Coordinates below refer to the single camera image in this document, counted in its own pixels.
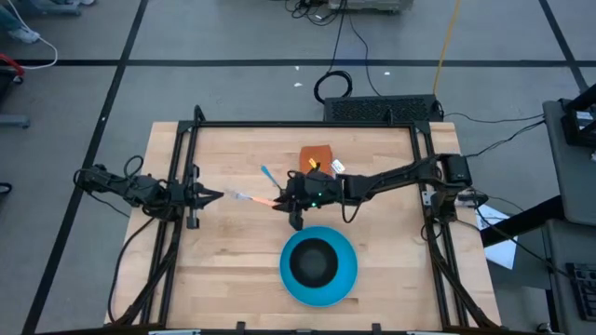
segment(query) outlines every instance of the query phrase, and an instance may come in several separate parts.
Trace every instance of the red object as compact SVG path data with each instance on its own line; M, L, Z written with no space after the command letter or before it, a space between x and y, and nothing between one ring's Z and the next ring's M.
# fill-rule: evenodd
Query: red object
M3 60L8 63L8 65L12 66L16 71L18 76L24 76L25 70L23 70L18 63L16 63L13 59L5 54L0 54L0 60Z

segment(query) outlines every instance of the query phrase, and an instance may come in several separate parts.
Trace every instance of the orange object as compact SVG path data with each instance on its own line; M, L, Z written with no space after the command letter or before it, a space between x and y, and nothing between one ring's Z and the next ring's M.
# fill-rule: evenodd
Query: orange object
M300 151L300 171L308 173L312 169L310 160L320 163L320 171L332 176L332 147L329 145L302 147Z

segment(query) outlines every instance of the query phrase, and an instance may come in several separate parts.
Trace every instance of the table leg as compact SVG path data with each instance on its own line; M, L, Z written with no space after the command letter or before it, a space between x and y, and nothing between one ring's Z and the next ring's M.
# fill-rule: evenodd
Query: table leg
M494 226L508 235L517 236L544 225L549 219L564 220L560 195L494 224ZM485 248L508 240L495 229L490 228L481 231L481 238Z

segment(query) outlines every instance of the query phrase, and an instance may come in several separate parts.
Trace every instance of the black floor stripe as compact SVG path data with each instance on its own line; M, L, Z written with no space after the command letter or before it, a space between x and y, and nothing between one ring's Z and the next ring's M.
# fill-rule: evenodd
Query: black floor stripe
M550 8L549 2L547 0L538 0L540 2L540 6L544 11L544 15L547 17L547 21L549 22L550 29L552 33L555 34L555 38L557 39L557 43L559 43L559 47L561 48L562 54L564 55L565 59L569 63L569 69L576 80L577 86L579 87L580 91L585 91L588 89L588 84L586 83L586 79L582 75L579 67L576 63L576 58L574 54L571 52L571 48L567 44L565 37L562 35L561 27L559 27L559 23L555 19L555 15L552 13L552 9Z
M130 28L129 37L127 38L124 50L122 51L122 55L120 56L120 60L117 64L114 79L112 80L112 85L108 90L105 102L102 107L102 112L100 113L100 116L98 118L95 130L93 131L93 136L91 137L87 154L85 156L85 160L83 161L83 168L90 167L91 164L93 164L93 161L95 160L95 156L97 154L98 148L100 146L100 141L102 139L103 131L105 130L105 125L110 116L110 112L112 111L115 96L118 92L118 89L120 88L122 76L124 75L124 71L126 69L126 62L129 59L130 52L132 51L132 47L134 46L134 41L137 37L139 27L141 26L142 17L144 15L145 9L147 8L148 1L149 0L142 0L139 3L137 14ZM64 252L64 248L66 247L66 241L68 240L68 235L70 234L71 229L73 227L76 212L81 202L82 195L83 192L80 189L75 188L73 190L73 194L71 195L68 207L66 208L66 213L64 214L60 230L58 231L58 236L56 237L56 241L54 242L54 247L52 248L52 251L49 254L46 269L41 277L39 287L37 288L37 292L35 293L34 301L32 303L31 309L29 310L29 314L27 315L25 324L23 326L22 334L28 335L35 333L35 329L37 328L37 324L39 323L39 318L41 317L41 314L44 311L47 295L49 294L52 283L54 282L54 277L56 276L56 272L58 271L62 253Z
M127 66L139 67L268 67L329 66L332 60L128 60ZM335 60L336 65L364 66L366 60ZM17 60L24 66L43 65L51 60ZM58 60L56 66L117 66L120 60ZM368 60L369 66L435 67L438 60ZM568 60L446 60L444 67L567 67ZM577 60L578 67L596 67L596 60Z

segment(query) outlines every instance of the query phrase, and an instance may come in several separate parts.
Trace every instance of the blue marker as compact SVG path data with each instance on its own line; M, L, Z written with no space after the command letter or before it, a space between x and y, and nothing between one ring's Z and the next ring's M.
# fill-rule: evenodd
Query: blue marker
M273 178L266 166L261 166L261 171L278 187L279 190L281 190L281 186L279 186L278 182Z

